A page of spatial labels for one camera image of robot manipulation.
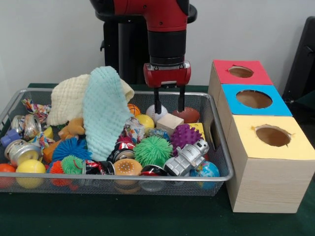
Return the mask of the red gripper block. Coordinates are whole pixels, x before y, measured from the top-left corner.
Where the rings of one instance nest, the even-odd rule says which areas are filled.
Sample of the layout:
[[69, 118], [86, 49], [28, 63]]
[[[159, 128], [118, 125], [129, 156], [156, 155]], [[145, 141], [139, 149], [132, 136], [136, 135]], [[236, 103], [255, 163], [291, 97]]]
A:
[[176, 66], [154, 66], [146, 63], [143, 66], [146, 85], [154, 88], [155, 113], [161, 114], [159, 88], [165, 85], [179, 86], [178, 112], [185, 109], [185, 85], [190, 81], [191, 66], [189, 61]]

